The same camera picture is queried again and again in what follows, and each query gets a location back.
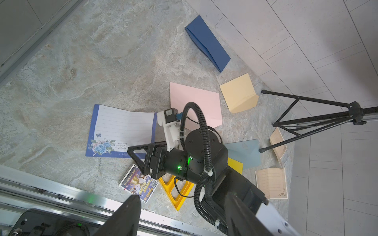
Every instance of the pink paper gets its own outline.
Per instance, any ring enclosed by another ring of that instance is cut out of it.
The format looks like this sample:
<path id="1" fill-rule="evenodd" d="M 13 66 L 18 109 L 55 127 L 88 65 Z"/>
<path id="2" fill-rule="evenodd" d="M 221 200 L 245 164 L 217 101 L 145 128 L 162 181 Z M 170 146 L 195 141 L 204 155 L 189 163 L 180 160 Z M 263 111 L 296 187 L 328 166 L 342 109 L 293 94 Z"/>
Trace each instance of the pink paper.
<path id="1" fill-rule="evenodd" d="M 188 102 L 197 103 L 208 126 L 215 128 L 222 124 L 219 93 L 170 82 L 170 106 L 181 113 Z M 193 109 L 189 110 L 188 117 L 198 121 Z M 188 130 L 196 130 L 199 127 L 198 124 L 186 119 L 185 128 Z"/>

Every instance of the open notebook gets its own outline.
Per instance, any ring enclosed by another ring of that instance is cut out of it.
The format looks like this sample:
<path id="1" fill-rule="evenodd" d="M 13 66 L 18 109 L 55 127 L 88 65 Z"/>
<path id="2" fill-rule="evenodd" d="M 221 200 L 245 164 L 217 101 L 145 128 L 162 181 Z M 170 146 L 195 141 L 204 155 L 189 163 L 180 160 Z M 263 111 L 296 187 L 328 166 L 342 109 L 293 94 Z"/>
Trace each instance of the open notebook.
<path id="1" fill-rule="evenodd" d="M 255 171 L 257 187 L 267 199 L 288 199 L 285 168 Z"/>
<path id="2" fill-rule="evenodd" d="M 127 148 L 155 141 L 156 113 L 132 112 L 95 104 L 86 156 L 127 157 Z M 137 153 L 144 159 L 146 154 Z"/>
<path id="3" fill-rule="evenodd" d="M 276 144 L 284 141 L 278 128 L 274 130 L 269 138 L 270 143 Z M 265 193 L 267 199 L 288 199 L 286 172 L 282 166 L 281 158 L 287 150 L 286 145 L 273 149 L 281 168 L 268 168 L 255 171 L 257 187 Z"/>

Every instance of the blue rose illustration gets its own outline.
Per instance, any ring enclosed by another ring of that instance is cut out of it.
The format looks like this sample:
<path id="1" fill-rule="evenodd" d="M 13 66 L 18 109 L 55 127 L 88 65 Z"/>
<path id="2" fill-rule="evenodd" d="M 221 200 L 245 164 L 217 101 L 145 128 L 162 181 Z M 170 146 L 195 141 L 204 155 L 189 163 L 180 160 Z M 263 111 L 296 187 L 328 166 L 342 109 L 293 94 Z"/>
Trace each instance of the blue rose illustration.
<path id="1" fill-rule="evenodd" d="M 106 152 L 106 146 L 104 144 L 99 144 L 95 147 L 95 151 L 99 153 L 105 153 Z"/>

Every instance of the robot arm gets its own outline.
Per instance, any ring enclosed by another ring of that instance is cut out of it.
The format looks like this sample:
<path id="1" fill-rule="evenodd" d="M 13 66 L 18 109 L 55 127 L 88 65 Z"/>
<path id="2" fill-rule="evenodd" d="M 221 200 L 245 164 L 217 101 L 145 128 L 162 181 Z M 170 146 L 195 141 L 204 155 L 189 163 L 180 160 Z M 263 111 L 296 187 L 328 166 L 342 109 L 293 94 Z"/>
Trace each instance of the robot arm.
<path id="1" fill-rule="evenodd" d="M 185 119 L 190 108 L 196 112 L 200 129 L 190 132 L 184 140 Z M 266 235 L 265 229 L 270 232 L 267 235 L 299 236 L 263 192 L 228 166 L 227 148 L 208 131 L 203 113 L 195 103 L 185 106 L 182 118 L 174 108 L 159 112 L 157 116 L 166 141 L 127 150 L 143 174 L 159 179 L 169 173 L 179 180 L 196 183 L 194 204 L 197 211 L 226 235 Z M 179 141 L 184 150 L 177 148 Z M 146 151 L 144 162 L 134 154 L 136 150 Z M 205 197 L 200 201 L 199 192 L 203 186 Z M 242 221 L 241 215 L 248 215 L 248 218 Z"/>

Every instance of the tripod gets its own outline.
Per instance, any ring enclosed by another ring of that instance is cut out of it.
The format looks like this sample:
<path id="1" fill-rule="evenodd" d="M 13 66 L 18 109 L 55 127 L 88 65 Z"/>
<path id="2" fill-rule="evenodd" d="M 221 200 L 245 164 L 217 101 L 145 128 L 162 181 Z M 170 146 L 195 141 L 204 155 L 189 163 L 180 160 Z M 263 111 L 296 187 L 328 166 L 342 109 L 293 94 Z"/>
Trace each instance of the tripod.
<path id="1" fill-rule="evenodd" d="M 266 148 L 260 148 L 259 152 L 263 153 L 266 150 L 291 143 L 293 141 L 296 141 L 298 139 L 322 132 L 323 130 L 327 130 L 330 128 L 333 128 L 338 125 L 342 125 L 347 122 L 353 122 L 354 125 L 364 125 L 366 124 L 366 121 L 362 120 L 364 115 L 374 115 L 378 114 L 378 106 L 371 107 L 371 108 L 361 108 L 358 102 L 352 102 L 352 103 L 343 103 L 343 102 L 334 102 L 334 101 L 328 101 L 328 100 L 323 100 L 323 99 L 316 99 L 316 98 L 311 98 L 311 97 L 302 97 L 302 96 L 297 96 L 297 95 L 291 95 L 291 94 L 285 94 L 285 93 L 276 93 L 272 91 L 267 91 L 267 90 L 262 90 L 261 93 L 266 93 L 266 94 L 272 94 L 272 95 L 277 95 L 281 97 L 290 97 L 294 98 L 295 101 L 286 109 L 286 111 L 278 118 L 276 122 L 274 122 L 272 125 L 273 127 L 280 127 L 283 130 L 286 130 L 287 132 L 290 132 L 296 137 L 285 140 L 283 142 L 268 146 Z M 341 107 L 346 107 L 348 108 L 348 111 L 344 112 L 338 112 L 338 113 L 332 113 L 332 114 L 327 114 L 327 115 L 321 115 L 321 116 L 312 116 L 312 117 L 307 117 L 307 118 L 301 118 L 301 119 L 295 119 L 295 120 L 288 120 L 288 121 L 281 121 L 282 118 L 293 108 L 293 106 L 299 101 L 299 100 L 304 100 L 304 101 L 310 101 L 310 102 L 317 102 L 317 103 L 323 103 L 323 104 L 328 104 L 328 105 L 334 105 L 334 106 L 341 106 Z M 312 123 L 306 126 L 300 126 L 302 124 L 306 123 Z M 284 125 L 293 125 L 295 124 L 296 127 L 294 129 L 288 129 Z M 305 134 L 298 134 L 296 131 L 299 130 L 304 130 L 312 127 L 317 127 L 317 126 L 323 126 L 320 127 L 316 130 L 309 131 Z"/>

